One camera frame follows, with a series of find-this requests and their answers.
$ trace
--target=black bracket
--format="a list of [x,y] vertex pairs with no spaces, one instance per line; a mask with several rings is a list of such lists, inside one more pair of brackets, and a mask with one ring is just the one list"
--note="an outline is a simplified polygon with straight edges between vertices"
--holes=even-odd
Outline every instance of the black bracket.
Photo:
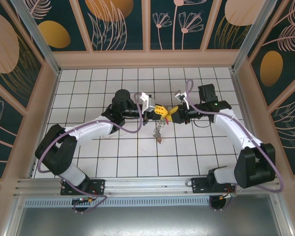
[[[97,195],[103,195],[105,190],[105,180],[90,179],[88,182],[88,188],[85,190],[85,192],[90,194],[95,194],[94,189]],[[74,190],[66,181],[62,181],[60,195],[68,196],[68,195],[83,195],[83,194]]]
[[192,178],[191,186],[193,193],[227,193],[228,188],[235,191],[235,186],[230,183],[219,184],[210,186],[207,177]]

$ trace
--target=purple cable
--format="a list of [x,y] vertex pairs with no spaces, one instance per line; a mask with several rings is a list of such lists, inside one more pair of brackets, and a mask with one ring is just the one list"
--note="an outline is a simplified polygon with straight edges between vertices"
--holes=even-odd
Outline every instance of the purple cable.
[[[112,124],[113,126],[119,128],[119,129],[121,129],[121,130],[123,130],[123,131],[126,131],[126,132],[128,132],[128,133],[132,133],[132,134],[134,134],[134,133],[138,133],[138,132],[140,131],[140,129],[141,129],[141,127],[142,127],[142,123],[143,123],[142,112],[141,112],[141,109],[140,109],[139,101],[136,99],[136,97],[137,97],[138,95],[139,95],[139,93],[135,93],[135,94],[134,94],[134,100],[135,100],[135,103],[136,103],[136,105],[137,105],[137,108],[138,108],[138,111],[139,111],[139,117],[140,117],[140,125],[139,125],[139,127],[138,127],[137,130],[135,130],[135,131],[127,130],[127,129],[121,127],[120,125],[115,124],[115,123],[113,123],[113,122],[111,122],[111,121],[109,121],[109,120],[94,120],[94,121],[90,121],[90,122],[84,123],[84,124],[82,124],[82,125],[80,125],[80,126],[78,126],[78,127],[75,127],[74,129],[70,129],[69,131],[67,131],[67,132],[65,132],[65,133],[63,133],[63,134],[61,134],[59,137],[55,138],[55,139],[49,144],[49,146],[46,148],[46,150],[43,152],[43,154],[41,155],[40,159],[38,160],[38,164],[37,164],[38,172],[40,172],[40,173],[48,173],[48,172],[51,172],[51,171],[42,171],[41,168],[40,168],[40,167],[41,167],[41,163],[43,162],[43,160],[44,160],[44,158],[45,158],[47,152],[51,149],[51,147],[52,147],[52,146],[53,146],[53,145],[54,145],[59,139],[63,138],[63,137],[66,136],[67,134],[70,134],[70,133],[72,133],[72,132],[74,132],[74,131],[77,131],[77,130],[83,128],[83,127],[86,127],[86,126],[89,126],[89,125],[92,125],[92,124],[98,124],[98,123],[108,123],[108,124]],[[82,193],[82,194],[84,194],[84,195],[92,196],[92,197],[104,197],[104,199],[102,199],[98,204],[96,204],[95,206],[92,206],[92,207],[88,208],[88,209],[85,210],[84,212],[88,212],[88,211],[91,211],[91,210],[95,209],[98,205],[102,204],[102,203],[107,199],[107,196],[106,196],[106,195],[94,195],[94,194],[86,193],[86,192],[83,192],[83,191],[81,191],[80,189],[78,189],[76,186],[74,186],[74,185],[73,185],[72,183],[70,183],[69,181],[66,181],[66,182],[67,182],[67,183],[68,183],[68,184],[69,184],[74,190],[76,190],[76,191],[78,191],[79,193]]]
[[[188,84],[189,82],[191,82],[191,88],[188,89]],[[188,98],[188,102],[189,105],[197,112],[202,113],[202,114],[207,114],[207,115],[221,115],[221,116],[225,116],[229,119],[231,119],[232,121],[234,121],[236,124],[238,124],[238,126],[242,129],[242,131],[247,135],[247,137],[249,138],[249,140],[256,146],[256,148],[259,150],[259,152],[265,157],[265,159],[268,161],[268,163],[270,164],[270,166],[274,169],[275,173],[277,174],[279,181],[280,181],[280,188],[279,189],[269,189],[263,186],[259,186],[257,185],[256,187],[272,192],[272,193],[280,193],[283,191],[284,189],[284,182],[282,179],[281,174],[279,173],[278,169],[275,167],[275,165],[273,164],[273,162],[270,160],[270,158],[268,157],[268,155],[261,149],[261,147],[258,146],[258,144],[253,140],[253,138],[250,136],[250,134],[246,131],[246,128],[237,120],[237,119],[233,119],[233,117],[231,117],[228,114],[225,113],[221,113],[221,112],[206,112],[206,111],[202,111],[198,108],[195,107],[195,105],[192,103],[191,99],[190,99],[190,91],[193,88],[193,80],[188,79],[186,81],[186,94],[187,94],[187,98]]]

